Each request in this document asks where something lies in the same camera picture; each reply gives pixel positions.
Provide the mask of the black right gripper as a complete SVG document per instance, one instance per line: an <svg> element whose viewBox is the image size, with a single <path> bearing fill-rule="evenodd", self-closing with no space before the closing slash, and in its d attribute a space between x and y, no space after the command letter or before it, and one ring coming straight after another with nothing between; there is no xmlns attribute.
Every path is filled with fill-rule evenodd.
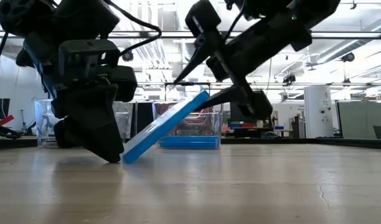
<svg viewBox="0 0 381 224"><path fill-rule="evenodd" d="M207 65L215 78L230 78L233 85L212 95L197 110L234 103L243 116L260 120L268 118L273 107L265 92L253 91L245 77L287 45L299 51L312 42L311 23L299 18L272 18L262 19L226 43L217 29L221 19L208 0L193 4L185 22L195 37L195 52L173 84L210 56Z"/></svg>

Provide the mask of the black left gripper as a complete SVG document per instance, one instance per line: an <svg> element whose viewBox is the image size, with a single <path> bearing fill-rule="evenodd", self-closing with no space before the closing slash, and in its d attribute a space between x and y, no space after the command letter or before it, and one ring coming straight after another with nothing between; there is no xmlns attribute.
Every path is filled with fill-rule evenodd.
<svg viewBox="0 0 381 224"><path fill-rule="evenodd" d="M77 81L69 87L60 74L60 46L65 37L30 32L24 50L52 98L52 112L64 118L54 126L58 147L84 147L109 163L120 161L124 151L113 103L129 102L138 86L132 67L118 66L110 73Z"/></svg>

